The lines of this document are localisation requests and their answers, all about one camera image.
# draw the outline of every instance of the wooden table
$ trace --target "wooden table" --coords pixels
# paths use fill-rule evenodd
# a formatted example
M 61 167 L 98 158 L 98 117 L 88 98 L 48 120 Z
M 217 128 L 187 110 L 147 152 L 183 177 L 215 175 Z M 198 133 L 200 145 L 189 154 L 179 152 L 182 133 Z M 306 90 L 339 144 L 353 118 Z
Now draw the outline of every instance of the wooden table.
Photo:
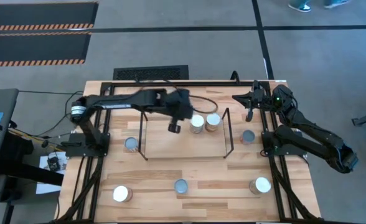
M 270 81 L 271 89 L 279 84 L 286 85 L 285 82 Z M 100 86 L 101 81 L 87 82 L 84 95 L 98 95 Z M 260 138 L 262 132 L 260 112 L 254 110 L 252 122 L 246 123 L 246 109 L 232 99 L 232 94 L 247 93 L 250 87 L 197 86 L 188 89 L 191 95 L 200 95 L 216 101 L 219 105 L 218 114 L 222 114 L 225 108 L 230 108 L 235 150 L 226 159 L 183 156 L 178 159 L 145 161 L 137 152 L 129 152 L 123 146 L 127 137 L 138 137 L 140 113 L 131 109 L 112 111 L 110 150 L 103 164 L 96 222 L 279 221 L 274 190 L 267 194 L 254 195 L 248 189 L 249 181 L 257 177 L 263 176 L 271 180 L 268 159 L 260 156 L 260 151 L 263 149 Z M 115 88 L 115 94 L 133 93 L 137 90 L 138 87 L 118 87 Z M 198 109 L 206 110 L 212 107 L 210 103 L 204 101 L 194 99 L 191 101 Z M 269 127 L 272 128 L 270 115 L 266 113 L 266 116 Z M 159 114 L 149 114 L 148 118 L 150 121 L 170 119 Z M 240 142 L 240 135 L 246 129 L 256 134 L 255 142 L 249 146 L 244 146 Z M 161 137 L 159 141 L 152 140 L 152 144 L 165 147 L 165 141 L 162 141 Z M 209 146 L 203 144 L 199 150 L 210 150 Z M 167 147 L 184 150 L 183 144 Z M 71 205 L 80 161 L 81 158 L 74 157 L 68 162 L 60 193 L 61 215 Z M 307 164 L 298 156 L 286 156 L 286 161 L 294 192 L 311 213 L 320 216 Z M 85 164 L 86 161 L 83 163 L 77 193 L 81 189 Z M 174 191 L 174 182 L 181 178 L 189 183 L 189 191 L 185 195 L 177 195 Z M 132 188 L 133 198 L 130 202 L 118 203 L 113 200 L 113 189 L 119 185 Z M 286 194 L 283 189 L 281 192 L 285 214 L 289 217 Z M 90 199 L 91 193 L 85 204 L 84 218 L 88 217 Z

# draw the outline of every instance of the table leg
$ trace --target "table leg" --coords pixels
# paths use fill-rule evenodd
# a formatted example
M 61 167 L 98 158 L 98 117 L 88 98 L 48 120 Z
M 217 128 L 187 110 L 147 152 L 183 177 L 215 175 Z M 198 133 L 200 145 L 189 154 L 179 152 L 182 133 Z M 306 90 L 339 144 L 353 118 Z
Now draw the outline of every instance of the table leg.
M 0 161 L 0 174 L 61 186 L 64 175 L 16 161 Z

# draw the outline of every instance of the black mat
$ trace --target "black mat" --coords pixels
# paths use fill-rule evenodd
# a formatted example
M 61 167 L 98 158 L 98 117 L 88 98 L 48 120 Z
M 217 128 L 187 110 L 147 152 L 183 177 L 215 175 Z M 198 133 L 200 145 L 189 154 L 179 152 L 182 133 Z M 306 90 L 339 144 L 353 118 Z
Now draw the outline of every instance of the black mat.
M 89 32 L 0 34 L 0 66 L 85 62 Z
M 97 2 L 0 4 L 0 30 L 91 28 Z
M 189 66 L 114 68 L 114 80 L 188 80 Z

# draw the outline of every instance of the person's foot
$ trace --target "person's foot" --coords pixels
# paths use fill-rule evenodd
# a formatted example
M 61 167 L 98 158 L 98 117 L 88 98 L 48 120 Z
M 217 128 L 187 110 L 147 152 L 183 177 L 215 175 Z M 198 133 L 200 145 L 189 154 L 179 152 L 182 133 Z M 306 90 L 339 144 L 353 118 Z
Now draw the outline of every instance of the person's foot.
M 305 4 L 303 7 L 299 7 L 299 8 L 294 7 L 289 4 L 288 7 L 290 7 L 291 9 L 297 10 L 299 12 L 310 12 L 312 10 L 307 4 Z
M 344 5 L 344 4 L 347 4 L 348 2 L 350 2 L 350 0 L 340 0 L 340 1 L 337 1 L 335 3 L 332 3 L 328 6 L 324 6 L 326 9 L 332 9 L 332 8 L 335 8 L 337 6 L 341 6 L 341 5 Z

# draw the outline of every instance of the white paper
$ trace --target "white paper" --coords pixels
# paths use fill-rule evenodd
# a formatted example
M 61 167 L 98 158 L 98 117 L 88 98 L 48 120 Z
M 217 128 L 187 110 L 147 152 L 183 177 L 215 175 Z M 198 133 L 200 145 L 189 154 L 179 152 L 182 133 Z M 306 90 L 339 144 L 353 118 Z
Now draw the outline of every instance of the white paper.
M 65 168 L 67 166 L 67 158 L 65 157 L 65 152 L 52 152 L 49 154 L 49 158 L 55 157 L 57 153 L 57 157 L 59 158 L 60 170 L 57 171 L 59 174 L 65 173 Z M 49 170 L 49 165 L 47 164 L 47 156 L 41 156 L 39 161 L 39 167 L 42 169 Z M 36 194 L 46 194 L 50 192 L 56 192 L 61 190 L 60 186 L 52 185 L 52 184 L 37 184 L 36 185 Z

